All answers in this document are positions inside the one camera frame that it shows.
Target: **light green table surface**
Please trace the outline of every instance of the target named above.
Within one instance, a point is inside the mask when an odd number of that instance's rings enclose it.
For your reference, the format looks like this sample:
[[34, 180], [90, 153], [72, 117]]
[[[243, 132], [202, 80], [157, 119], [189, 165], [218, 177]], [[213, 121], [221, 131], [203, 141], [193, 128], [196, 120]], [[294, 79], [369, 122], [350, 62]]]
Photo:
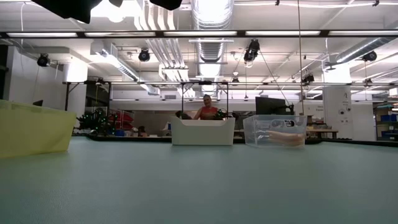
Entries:
[[0, 160], [0, 223], [398, 223], [398, 149], [73, 138]]

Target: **yellow bin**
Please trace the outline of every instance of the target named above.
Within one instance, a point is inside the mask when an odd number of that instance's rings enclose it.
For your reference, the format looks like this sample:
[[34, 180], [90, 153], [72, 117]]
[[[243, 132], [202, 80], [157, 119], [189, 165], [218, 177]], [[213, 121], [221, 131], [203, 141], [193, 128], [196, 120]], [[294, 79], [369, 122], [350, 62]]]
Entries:
[[0, 100], [0, 158], [68, 150], [76, 114]]

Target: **red shirt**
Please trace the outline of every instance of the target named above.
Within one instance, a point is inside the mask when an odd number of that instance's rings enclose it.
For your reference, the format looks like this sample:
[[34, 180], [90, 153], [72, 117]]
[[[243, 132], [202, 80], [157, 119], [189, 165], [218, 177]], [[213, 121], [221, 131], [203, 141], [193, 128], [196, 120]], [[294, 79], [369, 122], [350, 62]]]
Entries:
[[217, 114], [218, 108], [211, 106], [211, 107], [207, 107], [204, 106], [201, 108], [201, 112], [200, 112], [200, 119], [212, 119], [212, 117], [214, 117], [214, 115]]

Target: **transparent container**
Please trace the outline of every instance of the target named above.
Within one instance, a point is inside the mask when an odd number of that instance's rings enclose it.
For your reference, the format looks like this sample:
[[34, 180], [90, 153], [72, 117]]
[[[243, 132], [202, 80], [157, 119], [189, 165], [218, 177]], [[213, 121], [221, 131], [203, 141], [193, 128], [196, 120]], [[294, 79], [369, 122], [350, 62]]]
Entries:
[[246, 144], [256, 147], [293, 146], [305, 144], [306, 116], [254, 115], [243, 120]]

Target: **person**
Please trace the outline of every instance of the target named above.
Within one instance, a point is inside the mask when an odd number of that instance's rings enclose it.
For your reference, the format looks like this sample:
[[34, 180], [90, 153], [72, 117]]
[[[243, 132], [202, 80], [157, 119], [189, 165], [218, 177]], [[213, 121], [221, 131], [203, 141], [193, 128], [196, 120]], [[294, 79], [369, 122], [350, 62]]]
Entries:
[[192, 119], [191, 116], [187, 115], [186, 113], [182, 113], [182, 111], [175, 112], [175, 116], [180, 119]]
[[211, 105], [211, 97], [209, 95], [203, 96], [205, 106], [200, 108], [193, 119], [211, 120], [217, 114], [218, 108]]
[[138, 127], [138, 137], [148, 137], [148, 134], [145, 131], [145, 127], [144, 126], [139, 126]]

